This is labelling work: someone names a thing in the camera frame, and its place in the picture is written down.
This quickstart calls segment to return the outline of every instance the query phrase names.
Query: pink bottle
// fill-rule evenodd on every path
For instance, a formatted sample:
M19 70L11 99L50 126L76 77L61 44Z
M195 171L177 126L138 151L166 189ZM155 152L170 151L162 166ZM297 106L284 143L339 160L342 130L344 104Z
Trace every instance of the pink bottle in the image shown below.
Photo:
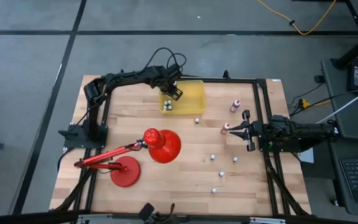
M236 112L237 108L240 107L240 101L236 100L235 102L233 102L233 104L230 107L230 112L234 113Z
M229 131L229 128L230 128L229 123L224 124L224 126L222 127L222 130L221 130L221 134L227 134L227 132Z

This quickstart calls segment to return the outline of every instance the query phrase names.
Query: wooden tabletop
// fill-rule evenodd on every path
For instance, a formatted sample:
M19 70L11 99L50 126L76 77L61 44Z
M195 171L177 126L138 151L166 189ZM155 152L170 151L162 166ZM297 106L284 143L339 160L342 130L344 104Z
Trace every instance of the wooden tabletop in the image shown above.
M98 76L84 76L80 88L73 122L86 112L83 86ZM247 141L231 134L223 135L224 123L241 123L241 111L250 110L250 120L257 118L253 88L246 83L205 83L207 109L203 114L164 116L158 110L158 88L138 84L115 89L112 93L107 125L108 141L104 151L140 139L148 128L170 129L182 141L179 156L171 163L154 162L146 149L129 152L125 156L136 158L141 165L139 181L128 188L113 184L109 174L98 174L94 189L92 212L139 213L151 203L155 211L169 213L175 203L177 214L197 215L271 215L270 197L263 155L258 150L247 152ZM280 80L267 80L273 114L288 116L287 104ZM262 111L266 122L263 93ZM241 100L236 113L229 108L236 99ZM74 149L61 163L50 208L59 206L78 182L80 170L74 163L83 157L84 149ZM285 184L304 210L310 212L300 164L289 153L281 153ZM276 186L279 210L282 201ZM83 193L81 206L85 206Z

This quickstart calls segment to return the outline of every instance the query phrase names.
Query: yellow plastic bin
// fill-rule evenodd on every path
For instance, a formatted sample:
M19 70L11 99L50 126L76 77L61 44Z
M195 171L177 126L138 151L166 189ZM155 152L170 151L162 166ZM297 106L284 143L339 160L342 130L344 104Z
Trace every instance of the yellow plastic bin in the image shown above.
M177 87L183 92L178 101L160 91L160 112L171 114L201 114L206 109L204 82L201 80L178 81ZM172 110L164 111L164 101L171 100Z

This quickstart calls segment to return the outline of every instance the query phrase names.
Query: cable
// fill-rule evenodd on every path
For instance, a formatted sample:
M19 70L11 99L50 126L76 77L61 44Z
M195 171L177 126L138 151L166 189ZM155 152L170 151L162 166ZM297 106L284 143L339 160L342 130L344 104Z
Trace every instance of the cable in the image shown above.
M175 55L182 56L183 59L185 59L185 62L183 62L183 64L179 65L179 67L181 68L181 71L180 71L180 72L182 72L182 71L183 71L183 66L186 65L187 58L186 58L186 56L184 56L184 55L181 54L181 53L174 53L173 55L169 56L169 58L168 58L168 60L167 60L167 66L166 66L165 68L168 68L168 66L169 66L169 61L171 61L171 58L174 57Z
M302 162L301 159L299 159L299 157L298 157L294 152L291 152L291 154L292 154L296 159L298 159L299 162Z
M290 21L290 25L292 25L292 26L296 29L296 31L298 31L298 33L301 34L301 35L308 35L308 34L310 34L311 32L313 32L314 29L317 28L317 27L320 25L320 23L323 21L323 19L327 16L328 12L333 8L333 6L334 6L334 4L335 4L335 2L336 2L336 0L333 1L333 3L329 6L329 8L328 8L328 10L326 11L326 13L321 17L321 19L316 23L316 25L314 25L314 27L311 28L311 30L309 30L309 31L306 32L306 33L302 33L302 32L297 28L297 26L295 25L295 21L294 21L294 20L288 18L286 15L283 15L283 14L281 14L281 13L279 13L279 12L276 12L276 11L274 11L273 9L269 8L269 7L268 7L265 3L263 3L261 0L257 0L257 1L258 1L259 3L261 3L262 5L264 5L264 6L265 6L268 10L270 10L272 13L277 14L277 15L279 15L279 16L282 16L282 17L286 18L288 21Z
M353 90L353 91L348 91L348 92L346 92L346 93L342 93L342 94L339 94L339 95L330 96L330 97L325 98L325 99L323 99L323 100L317 101L316 103L313 103L312 105L308 106L307 108L304 108L304 109L302 109L302 110L300 110L300 111L298 111L298 112L296 112L296 113L292 113L292 114L290 114L290 116L293 116L293 115L296 115L296 114L298 114L298 113L301 113L302 111L304 111L304 110L306 110L306 109L308 109L308 108L310 108L310 107L312 107L312 106L314 106L314 105L316 105L316 104L318 104L318 103L324 102L324 101L326 101L326 100L331 100L331 99L333 99L333 98L335 98L335 97L343 96L343 95L346 95L346 94L349 94L349 93L357 93L357 92L358 92L358 90Z
M321 105L327 104L327 103L329 103L329 102L331 102L331 100L327 100L327 101L324 101L324 102L322 102L322 103L318 103L318 104L316 104L316 105L314 105L314 106L321 106Z
M70 133L74 130L75 126L79 125L80 122L81 122L82 120L84 120L84 118L90 113L90 111L91 111L95 106L98 106L98 105L99 105L99 104L96 103L95 105L91 106L91 108L89 108L89 109L85 112L84 116L82 116L82 118L81 118L75 125L73 125L73 126L67 131L67 134L70 134Z
M111 171L113 171L113 170L109 170L109 171L106 171L106 172L101 172L101 171L98 169L98 172L101 173L101 174L108 174L108 173L110 173Z
M299 103L296 105L295 109L292 111L292 114L296 113L296 111L299 109Z
M353 102L355 102L356 100L358 100L358 97L354 98L353 100L351 100L350 102L346 103L343 107L339 108L337 111L333 112L332 114L328 115L327 117L325 117L324 119L322 119L321 121L318 121L317 124L321 123L322 121L325 121L326 119L330 118L331 116L339 113L341 110L345 109L347 106L351 105Z
M59 172L59 169L60 169L60 163L63 159L63 157L65 157L65 155L67 153L69 153L71 150L73 150L74 148L67 148L67 150L59 157L59 160L57 161L57 172Z
M140 151L142 149L142 143L134 143L134 144L130 144L128 146L126 146L127 149L131 150L131 151Z
M167 48L167 47L160 47L159 49L155 50L155 52L154 52L153 55L150 57L149 61L146 63L146 65L143 67L143 69L142 69L141 71L137 72L135 75L138 75L138 74L144 72L144 70L150 65L150 62L153 60L154 56L155 56L160 50L167 50L167 51L169 51L169 52L171 53L171 57L173 57L173 60L175 61L175 64L177 64L177 65L179 65L179 64L178 64L177 58L175 57L175 54L181 55L182 57L185 58L185 63L183 63L183 64L180 65L180 66L184 66L184 65L186 64L186 62L187 62L187 58L186 58L183 54L181 54L181 53L173 53L173 52L172 52L169 48ZM101 94L99 97L102 97L105 93L106 93L106 88L102 91L102 94Z
M317 90L322 84L323 84L323 83L320 83L320 85L318 85L316 88L314 88L314 89L308 91L307 93L304 93L304 94L302 94L302 95L299 95L299 96L294 97L294 99L292 99L292 102L291 102L289 105L287 105L287 106L292 105L292 104L295 102L295 99L296 99L296 98L301 97L301 96L305 96L306 94L309 94L309 93L311 93L312 91Z

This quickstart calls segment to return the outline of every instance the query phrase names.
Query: white cable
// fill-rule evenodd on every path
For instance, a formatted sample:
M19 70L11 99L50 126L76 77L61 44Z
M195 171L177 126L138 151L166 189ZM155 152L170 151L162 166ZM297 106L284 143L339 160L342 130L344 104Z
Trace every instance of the white cable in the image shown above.
M355 102L356 100L358 100L358 97L354 98L353 100L351 100L350 102L346 103L346 105L344 105L343 107L339 108L337 111L333 112L332 114L328 115L326 118L322 119L321 121L317 122L316 124L321 123L322 121L327 120L329 117L337 114L338 112L340 112L341 110L345 109L345 107L349 106L350 104L352 104L353 102Z

